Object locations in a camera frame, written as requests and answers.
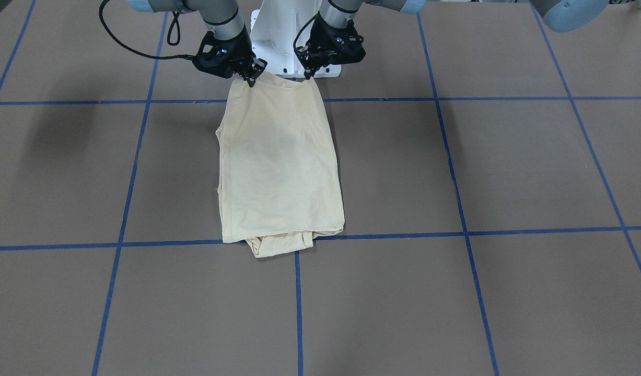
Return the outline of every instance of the beige cloth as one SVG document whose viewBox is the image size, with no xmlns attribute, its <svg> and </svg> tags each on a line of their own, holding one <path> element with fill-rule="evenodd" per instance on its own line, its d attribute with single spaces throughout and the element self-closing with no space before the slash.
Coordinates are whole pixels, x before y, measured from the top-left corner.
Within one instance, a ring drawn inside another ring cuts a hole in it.
<svg viewBox="0 0 641 376">
<path fill-rule="evenodd" d="M 334 144 L 313 79 L 264 72 L 253 88 L 236 79 L 216 135 L 224 242 L 246 240 L 268 257 L 343 231 Z"/>
</svg>

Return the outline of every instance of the cloth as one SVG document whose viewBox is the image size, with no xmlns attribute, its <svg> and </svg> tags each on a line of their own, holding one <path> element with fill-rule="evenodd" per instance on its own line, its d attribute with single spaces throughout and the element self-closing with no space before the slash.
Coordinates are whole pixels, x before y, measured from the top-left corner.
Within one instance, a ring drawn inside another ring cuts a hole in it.
<svg viewBox="0 0 641 376">
<path fill-rule="evenodd" d="M 220 143 L 223 241 L 246 240 L 255 257 L 313 246 L 343 231 L 336 154 L 318 86 L 264 72 L 230 86 Z"/>
</svg>

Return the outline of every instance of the blue grid line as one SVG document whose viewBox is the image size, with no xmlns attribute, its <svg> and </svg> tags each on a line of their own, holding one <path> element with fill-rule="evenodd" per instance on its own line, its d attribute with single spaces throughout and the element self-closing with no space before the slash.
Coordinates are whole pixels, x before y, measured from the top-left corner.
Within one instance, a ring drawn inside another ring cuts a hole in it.
<svg viewBox="0 0 641 376">
<path fill-rule="evenodd" d="M 450 171 L 450 176 L 452 178 L 452 185 L 454 185 L 454 193 L 457 198 L 457 210 L 459 212 L 459 219 L 462 223 L 462 231 L 464 236 L 464 242 L 467 245 L 467 253 L 469 257 L 469 264 L 471 264 L 471 274 L 473 274 L 473 284 L 476 288 L 476 296 L 478 298 L 478 305 L 481 310 L 481 317 L 483 319 L 483 328 L 485 329 L 485 339 L 487 340 L 487 347 L 490 350 L 490 359 L 492 360 L 492 369 L 495 376 L 499 376 L 499 366 L 497 365 L 497 357 L 495 355 L 494 344 L 492 343 L 492 333 L 490 332 L 490 324 L 487 321 L 487 312 L 485 311 L 485 303 L 483 302 L 483 292 L 481 290 L 480 280 L 478 279 L 478 271 L 476 269 L 476 263 L 473 259 L 473 250 L 471 249 L 471 239 L 469 238 L 469 232 L 467 229 L 467 222 L 464 218 L 464 209 L 462 208 L 462 199 L 459 194 L 459 186 L 457 185 L 457 178 L 454 174 L 454 167 L 452 166 L 452 154 L 448 144 L 448 137 L 445 131 L 444 125 L 444 114 L 441 111 L 441 105 L 439 102 L 439 96 L 437 93 L 437 86 L 434 81 L 434 72 L 432 71 L 432 64 L 429 59 L 429 52 L 427 50 L 427 40 L 425 40 L 425 31 L 423 30 L 423 22 L 420 18 L 420 14 L 416 15 L 418 18 L 418 28 L 420 29 L 420 36 L 423 43 L 423 50 L 425 51 L 425 60 L 427 60 L 427 71 L 429 73 L 429 82 L 432 86 L 432 93 L 435 98 L 435 105 L 437 108 L 437 116 L 439 117 L 439 126 L 441 135 L 444 138 L 444 147 L 448 155 L 448 168 Z"/>
<path fill-rule="evenodd" d="M 167 12 L 165 12 L 165 16 L 162 19 L 162 29 L 160 30 L 160 38 L 158 40 L 158 50 L 156 52 L 157 55 L 160 55 L 160 52 L 162 51 L 162 41 L 163 38 L 165 37 L 165 29 L 167 26 Z M 123 209 L 123 222 L 121 224 L 120 228 L 120 233 L 118 235 L 118 243 L 123 243 L 123 239 L 125 237 L 125 228 L 127 226 L 127 215 L 130 212 L 130 203 L 132 202 L 132 191 L 134 191 L 134 181 L 137 176 L 137 163 L 139 160 L 139 151 L 142 148 L 142 140 L 144 138 L 144 131 L 146 131 L 146 121 L 148 121 L 148 110 L 150 109 L 150 101 L 151 97 L 153 97 L 153 87 L 155 86 L 155 78 L 156 74 L 158 72 L 158 62 L 159 60 L 155 60 L 153 62 L 153 72 L 151 73 L 151 80 L 150 84 L 148 86 L 148 95 L 146 97 L 146 108 L 144 109 L 144 116 L 142 118 L 142 125 L 141 128 L 139 129 L 139 139 L 137 140 L 137 149 L 136 152 L 134 153 L 134 161 L 132 163 L 132 174 L 130 176 L 130 186 L 127 188 L 127 198 L 125 200 L 125 208 Z M 115 287 L 115 278 L 116 274 L 118 272 L 118 263 L 120 261 L 120 252 L 122 250 L 122 246 L 118 246 L 117 249 L 115 250 L 115 255 L 113 256 L 113 266 L 112 266 L 112 274 L 111 278 L 109 280 L 109 289 L 107 292 L 107 298 L 106 302 L 104 304 L 104 314 L 102 315 L 102 323 L 100 326 L 100 336 L 98 337 L 98 345 L 95 350 L 95 361 L 93 362 L 93 370 L 91 373 L 91 376 L 97 376 L 98 374 L 98 368 L 100 366 L 100 357 L 101 357 L 101 352 L 102 352 L 102 345 L 104 343 L 104 334 L 106 332 L 106 327 L 107 327 L 107 322 L 109 320 L 109 311 L 111 309 L 111 301 L 113 297 L 113 288 Z"/>
<path fill-rule="evenodd" d="M 641 226 L 626 226 L 628 231 L 641 231 Z M 488 231 L 468 231 L 469 236 L 496 235 L 531 235 L 540 233 L 588 233 L 623 231 L 619 226 L 605 228 L 552 228 L 552 229 L 506 229 Z M 416 239 L 416 238 L 453 238 L 464 236 L 463 231 L 454 232 L 422 232 L 422 233 L 366 233 L 360 235 L 334 235 L 316 238 L 324 240 L 382 240 L 382 239 Z M 0 252 L 5 251 L 34 251 L 34 250 L 72 250 L 99 248 L 136 248 L 163 247 L 178 245 L 215 245 L 227 244 L 220 239 L 204 240 L 163 240 L 163 241 L 123 241 L 122 243 L 66 243 L 66 244 L 32 244 L 32 245 L 0 245 Z"/>
<path fill-rule="evenodd" d="M 24 25 L 21 28 L 21 33 L 19 34 L 16 43 L 14 44 L 14 49 L 11 51 L 11 55 L 9 55 L 9 60 L 7 60 L 7 65 L 5 66 L 5 70 L 2 72 L 2 76 L 0 77 L 0 90 L 2 90 L 2 85 L 5 84 L 5 79 L 7 78 L 7 74 L 9 73 L 11 63 L 14 61 L 16 52 L 19 50 L 19 46 L 21 45 L 21 40 L 24 38 L 24 34 L 26 33 L 26 29 L 30 22 L 30 17 L 32 16 L 32 10 L 34 9 L 35 2 L 36 0 L 32 0 L 32 2 L 30 3 L 30 7 L 28 8 L 28 13 L 26 15 L 26 21 L 24 21 Z"/>
<path fill-rule="evenodd" d="M 295 251 L 295 292 L 297 302 L 297 376 L 304 376 L 304 336 L 301 316 L 301 267 L 299 251 Z"/>
<path fill-rule="evenodd" d="M 597 157 L 597 153 L 595 153 L 595 148 L 592 145 L 592 141 L 590 140 L 590 136 L 587 133 L 587 130 L 585 129 L 585 124 L 582 121 L 582 117 L 580 116 L 580 112 L 578 111 L 578 107 L 576 106 L 576 102 L 571 95 L 571 90 L 568 87 L 568 84 L 566 82 L 566 79 L 564 78 L 564 74 L 562 73 L 562 67 L 560 67 L 559 61 L 557 61 L 557 57 L 552 50 L 552 45 L 550 44 L 550 40 L 547 38 L 547 34 L 545 33 L 545 29 L 543 27 L 543 24 L 541 23 L 540 17 L 538 13 L 536 12 L 536 9 L 531 5 L 531 11 L 533 12 L 534 18 L 536 19 L 536 23 L 538 24 L 538 28 L 541 30 L 541 34 L 543 35 L 543 38 L 545 40 L 545 44 L 547 45 L 547 49 L 550 52 L 550 56 L 552 57 L 552 61 L 555 63 L 555 67 L 557 68 L 557 73 L 559 73 L 560 78 L 562 79 L 562 83 L 564 84 L 564 89 L 566 90 L 566 93 L 568 95 L 568 99 L 571 102 L 571 106 L 573 107 L 573 110 L 576 114 L 576 119 L 578 120 L 578 125 L 580 125 L 580 129 L 582 130 L 582 134 L 585 137 L 585 141 L 587 142 L 587 146 L 590 149 L 590 153 L 592 154 L 592 158 L 595 160 L 595 165 L 597 165 L 597 170 L 601 176 L 601 180 L 604 183 L 604 187 L 606 188 L 606 192 L 609 195 L 609 198 L 611 199 L 611 203 L 613 206 L 613 209 L 615 211 L 615 215 L 617 216 L 619 222 L 620 222 L 620 227 L 623 229 L 624 237 L 626 238 L 626 242 L 629 244 L 629 248 L 631 249 L 631 254 L 634 257 L 634 260 L 636 261 L 636 266 L 638 266 L 638 269 L 640 270 L 640 276 L 641 276 L 641 262 L 640 262 L 640 257 L 638 257 L 638 252 L 636 252 L 636 248 L 634 246 L 634 243 L 631 241 L 631 236 L 629 236 L 629 232 L 626 228 L 626 224 L 624 224 L 624 219 L 622 217 L 622 214 L 620 213 L 620 209 L 617 206 L 617 202 L 615 201 L 615 197 L 613 197 L 612 191 L 611 191 L 611 186 L 609 186 L 608 179 L 606 178 L 606 175 L 604 174 L 604 170 L 601 168 L 601 164 L 599 162 L 599 159 Z"/>
<path fill-rule="evenodd" d="M 641 100 L 641 96 L 573 96 L 574 100 Z M 439 97 L 436 100 L 450 101 L 487 101 L 487 100 L 569 100 L 568 96 L 457 96 Z M 433 102 L 431 97 L 401 98 L 325 98 L 323 102 Z M 72 104 L 146 104 L 146 103 L 180 103 L 207 104 L 226 103 L 227 99 L 144 99 L 132 100 L 31 100 L 0 101 L 0 105 L 72 105 Z"/>
</svg>

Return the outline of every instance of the white plastic bracket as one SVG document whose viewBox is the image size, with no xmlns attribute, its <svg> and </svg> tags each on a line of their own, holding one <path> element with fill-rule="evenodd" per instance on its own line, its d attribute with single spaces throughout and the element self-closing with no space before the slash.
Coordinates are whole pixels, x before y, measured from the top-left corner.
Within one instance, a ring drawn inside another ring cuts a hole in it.
<svg viewBox="0 0 641 376">
<path fill-rule="evenodd" d="M 251 43 L 256 56 L 267 60 L 266 70 L 284 78 L 303 78 L 304 67 L 292 42 L 297 32 L 317 14 L 321 0 L 264 0 L 251 14 Z M 311 26 L 299 36 L 297 45 L 309 40 Z M 341 66 L 321 68 L 315 77 L 337 77 Z"/>
</svg>

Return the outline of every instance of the white fabric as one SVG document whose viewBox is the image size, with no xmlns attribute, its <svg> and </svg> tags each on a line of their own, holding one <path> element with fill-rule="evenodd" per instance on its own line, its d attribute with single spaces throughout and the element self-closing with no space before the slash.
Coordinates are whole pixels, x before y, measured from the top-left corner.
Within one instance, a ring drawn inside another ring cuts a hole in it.
<svg viewBox="0 0 641 376">
<path fill-rule="evenodd" d="M 336 154 L 313 79 L 265 71 L 253 88 L 236 79 L 216 135 L 225 243 L 246 240 L 255 257 L 268 257 L 343 231 Z"/>
</svg>

